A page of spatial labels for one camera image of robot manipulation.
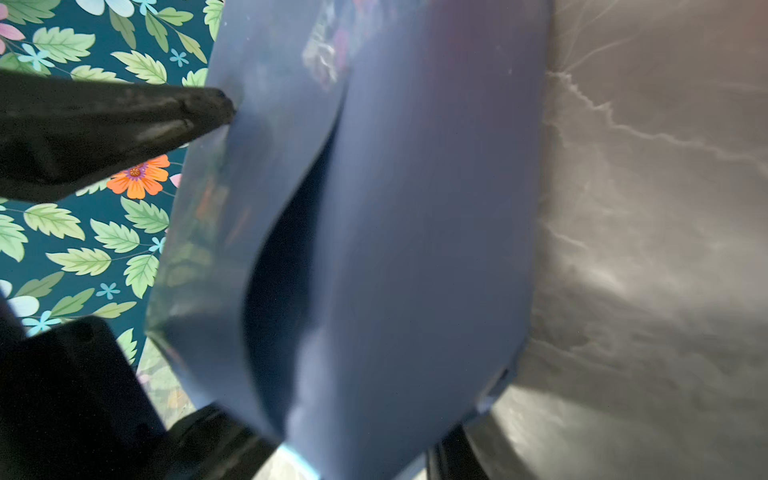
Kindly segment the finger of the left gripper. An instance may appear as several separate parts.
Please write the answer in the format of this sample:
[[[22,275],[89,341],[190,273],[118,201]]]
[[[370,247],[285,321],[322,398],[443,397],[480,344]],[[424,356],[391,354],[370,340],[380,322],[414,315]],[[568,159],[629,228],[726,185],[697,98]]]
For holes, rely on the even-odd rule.
[[[60,200],[232,121],[215,88],[1,73],[1,195]]]

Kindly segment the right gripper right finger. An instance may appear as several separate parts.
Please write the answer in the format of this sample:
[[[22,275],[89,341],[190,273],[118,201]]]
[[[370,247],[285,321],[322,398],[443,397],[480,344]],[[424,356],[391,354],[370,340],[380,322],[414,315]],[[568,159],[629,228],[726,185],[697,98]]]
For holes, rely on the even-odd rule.
[[[426,452],[428,480],[488,480],[461,425]]]

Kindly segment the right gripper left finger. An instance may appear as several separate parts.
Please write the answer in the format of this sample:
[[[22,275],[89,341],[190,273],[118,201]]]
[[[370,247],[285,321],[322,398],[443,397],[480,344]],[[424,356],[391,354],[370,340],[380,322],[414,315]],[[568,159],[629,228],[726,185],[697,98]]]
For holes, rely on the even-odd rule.
[[[276,451],[275,443],[211,404],[184,417],[163,435],[140,477],[249,480]]]

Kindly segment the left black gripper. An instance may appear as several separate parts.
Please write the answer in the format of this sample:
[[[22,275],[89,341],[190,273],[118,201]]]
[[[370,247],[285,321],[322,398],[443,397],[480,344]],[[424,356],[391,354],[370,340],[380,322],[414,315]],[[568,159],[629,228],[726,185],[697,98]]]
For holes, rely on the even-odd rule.
[[[1,476],[131,479],[165,427],[108,324],[25,335],[1,303]]]

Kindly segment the light blue wrapping paper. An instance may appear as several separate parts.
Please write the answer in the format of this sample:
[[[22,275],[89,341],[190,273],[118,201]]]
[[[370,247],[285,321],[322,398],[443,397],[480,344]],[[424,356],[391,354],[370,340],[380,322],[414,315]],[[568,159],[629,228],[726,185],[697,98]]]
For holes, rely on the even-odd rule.
[[[548,1],[229,1],[146,318],[190,398],[390,479],[527,336]]]

